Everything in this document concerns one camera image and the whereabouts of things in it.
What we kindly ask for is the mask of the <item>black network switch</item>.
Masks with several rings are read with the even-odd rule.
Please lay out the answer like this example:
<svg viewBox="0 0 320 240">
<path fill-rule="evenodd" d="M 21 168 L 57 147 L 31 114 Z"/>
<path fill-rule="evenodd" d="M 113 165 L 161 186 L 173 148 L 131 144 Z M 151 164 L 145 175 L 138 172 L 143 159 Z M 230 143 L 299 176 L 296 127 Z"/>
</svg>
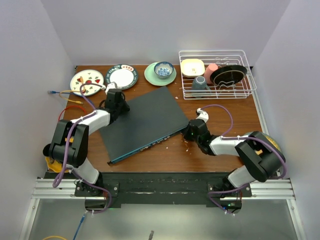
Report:
<svg viewBox="0 0 320 240">
<path fill-rule="evenodd" d="M 166 86 L 129 100 L 128 105 L 128 112 L 99 130 L 109 165 L 181 133 L 189 123 Z"/>
</svg>

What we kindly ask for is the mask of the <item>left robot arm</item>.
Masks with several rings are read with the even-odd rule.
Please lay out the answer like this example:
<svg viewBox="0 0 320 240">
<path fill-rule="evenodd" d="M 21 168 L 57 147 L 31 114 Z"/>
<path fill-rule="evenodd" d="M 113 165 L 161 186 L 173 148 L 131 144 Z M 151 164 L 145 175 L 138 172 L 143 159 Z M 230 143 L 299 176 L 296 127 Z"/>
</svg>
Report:
<svg viewBox="0 0 320 240">
<path fill-rule="evenodd" d="M 79 179 L 81 189 L 92 196 L 109 197 L 111 194 L 103 187 L 102 174 L 88 159 L 89 136 L 129 111 L 124 93 L 114 88 L 107 91 L 106 99 L 92 113 L 70 121 L 59 120 L 51 143 L 43 149 L 44 156 L 61 164 L 52 186 L 58 187 L 65 171 L 69 171 Z"/>
</svg>

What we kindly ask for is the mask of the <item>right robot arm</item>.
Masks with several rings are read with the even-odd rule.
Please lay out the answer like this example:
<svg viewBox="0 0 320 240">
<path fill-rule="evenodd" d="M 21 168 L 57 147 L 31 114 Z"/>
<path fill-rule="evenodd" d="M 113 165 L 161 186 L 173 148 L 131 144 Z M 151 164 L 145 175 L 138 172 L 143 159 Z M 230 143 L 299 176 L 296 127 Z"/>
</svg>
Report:
<svg viewBox="0 0 320 240">
<path fill-rule="evenodd" d="M 283 168 L 280 178 L 287 174 L 286 159 L 283 153 L 260 131 L 248 135 L 224 137 L 212 135 L 204 120 L 191 120 L 182 132 L 187 141 L 195 142 L 198 148 L 210 156 L 237 156 L 243 166 L 234 169 L 222 180 L 222 185 L 212 195 L 235 196 L 248 184 L 264 183 Z"/>
</svg>

